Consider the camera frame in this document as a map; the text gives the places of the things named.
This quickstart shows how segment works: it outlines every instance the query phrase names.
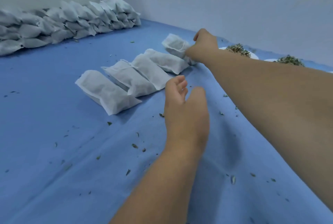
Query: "hand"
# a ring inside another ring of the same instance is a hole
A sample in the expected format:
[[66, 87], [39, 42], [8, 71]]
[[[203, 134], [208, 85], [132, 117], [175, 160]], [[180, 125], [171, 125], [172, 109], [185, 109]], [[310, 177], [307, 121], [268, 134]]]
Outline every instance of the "hand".
[[207, 55], [212, 55], [219, 49], [216, 37], [210, 34], [206, 29], [200, 29], [194, 36], [195, 45], [185, 51], [185, 54], [191, 59], [205, 63]]
[[185, 100], [186, 86], [185, 76], [177, 76], [165, 86], [165, 149], [190, 152], [200, 158], [210, 129], [206, 93], [202, 87], [196, 87]]

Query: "table surface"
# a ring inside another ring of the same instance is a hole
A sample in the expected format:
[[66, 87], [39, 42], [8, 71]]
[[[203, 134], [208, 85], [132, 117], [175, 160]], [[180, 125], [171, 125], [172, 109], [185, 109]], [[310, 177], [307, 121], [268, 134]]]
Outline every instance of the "table surface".
[[[107, 116], [74, 82], [86, 70], [103, 73], [101, 66], [132, 61], [148, 48], [163, 52], [169, 33], [187, 41], [195, 34], [143, 20], [141, 27], [0, 58], [0, 223], [108, 223], [163, 150], [164, 91]], [[219, 47], [231, 45], [218, 40]], [[250, 50], [261, 60], [282, 56]], [[223, 97], [205, 66], [183, 74], [189, 86], [205, 88], [211, 128], [189, 204], [190, 224], [333, 223], [329, 209]]]

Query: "herb pile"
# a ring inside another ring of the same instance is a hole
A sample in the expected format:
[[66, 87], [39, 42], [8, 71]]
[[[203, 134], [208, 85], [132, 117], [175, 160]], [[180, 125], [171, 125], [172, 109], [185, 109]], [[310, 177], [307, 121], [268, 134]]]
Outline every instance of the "herb pile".
[[279, 58], [278, 60], [274, 61], [282, 64], [292, 64], [294, 66], [304, 66], [302, 61], [300, 61], [298, 58], [295, 58], [294, 56], [287, 55], [286, 57]]
[[250, 52], [245, 50], [241, 44], [235, 44], [235, 45], [230, 45], [227, 47], [229, 51], [232, 51], [234, 53], [240, 53], [242, 56], [246, 56], [250, 58]]

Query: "white plate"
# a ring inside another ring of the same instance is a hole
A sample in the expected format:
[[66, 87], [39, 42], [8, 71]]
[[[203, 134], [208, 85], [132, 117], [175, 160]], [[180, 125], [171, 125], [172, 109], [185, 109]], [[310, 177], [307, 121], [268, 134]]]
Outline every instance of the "white plate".
[[277, 61], [277, 59], [265, 59], [264, 61], [273, 62], [273, 61]]
[[252, 59], [259, 59], [258, 56], [256, 54], [252, 53], [252, 52], [250, 52], [250, 58], [252, 58]]

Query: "forearm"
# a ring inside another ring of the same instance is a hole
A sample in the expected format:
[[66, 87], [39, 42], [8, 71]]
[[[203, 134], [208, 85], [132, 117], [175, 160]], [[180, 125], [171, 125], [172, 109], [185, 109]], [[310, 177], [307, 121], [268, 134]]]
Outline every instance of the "forearm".
[[165, 150], [110, 224], [185, 224], [199, 156]]
[[203, 62], [244, 116], [333, 210], [333, 75], [223, 50]]

